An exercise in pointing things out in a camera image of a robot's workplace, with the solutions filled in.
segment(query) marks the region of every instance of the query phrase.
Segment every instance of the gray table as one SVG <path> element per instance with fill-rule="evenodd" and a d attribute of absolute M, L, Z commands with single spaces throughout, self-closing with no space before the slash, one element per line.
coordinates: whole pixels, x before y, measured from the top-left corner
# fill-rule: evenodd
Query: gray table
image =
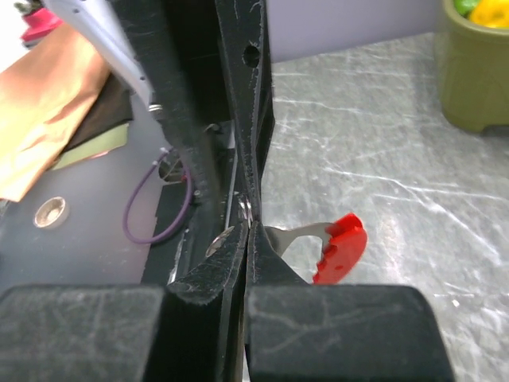
<path fill-rule="evenodd" d="M 509 137 L 441 115 L 430 34 L 274 66 L 264 224 L 354 212 L 369 244 L 344 283 L 417 287 L 458 380 L 509 379 Z M 284 258 L 311 280 L 319 242 Z"/>

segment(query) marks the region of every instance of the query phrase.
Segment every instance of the gray wall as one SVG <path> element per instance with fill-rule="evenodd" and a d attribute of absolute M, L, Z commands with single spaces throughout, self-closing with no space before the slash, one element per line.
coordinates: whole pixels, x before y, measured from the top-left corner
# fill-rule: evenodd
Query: gray wall
<path fill-rule="evenodd" d="M 441 0 L 267 0 L 272 61 L 430 32 Z"/>

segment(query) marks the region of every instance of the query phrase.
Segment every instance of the red object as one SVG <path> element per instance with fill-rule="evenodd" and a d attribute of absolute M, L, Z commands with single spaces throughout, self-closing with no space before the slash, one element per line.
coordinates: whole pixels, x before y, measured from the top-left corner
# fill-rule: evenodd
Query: red object
<path fill-rule="evenodd" d="M 317 264 L 314 284 L 338 283 L 357 264 L 366 249 L 367 233 L 353 213 L 343 216 L 326 232 L 331 238 Z"/>
<path fill-rule="evenodd" d="M 46 37 L 62 23 L 57 16 L 45 8 L 41 8 L 32 14 L 23 16 L 23 20 L 29 25 L 29 28 L 21 36 L 25 44 Z"/>

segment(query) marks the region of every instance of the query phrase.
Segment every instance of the black cloth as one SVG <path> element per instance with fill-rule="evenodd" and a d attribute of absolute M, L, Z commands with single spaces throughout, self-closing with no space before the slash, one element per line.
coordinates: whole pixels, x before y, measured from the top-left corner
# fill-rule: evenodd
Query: black cloth
<path fill-rule="evenodd" d="M 133 119 L 129 91 L 115 76 L 110 75 L 84 120 L 63 152 L 93 139 Z"/>

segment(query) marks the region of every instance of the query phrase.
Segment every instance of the green bucket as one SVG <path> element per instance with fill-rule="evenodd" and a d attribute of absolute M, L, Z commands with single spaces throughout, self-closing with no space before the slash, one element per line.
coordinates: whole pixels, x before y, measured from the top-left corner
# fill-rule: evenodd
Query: green bucket
<path fill-rule="evenodd" d="M 509 126 L 509 29 L 474 24 L 442 0 L 435 34 L 438 94 L 451 124 L 475 133 Z"/>

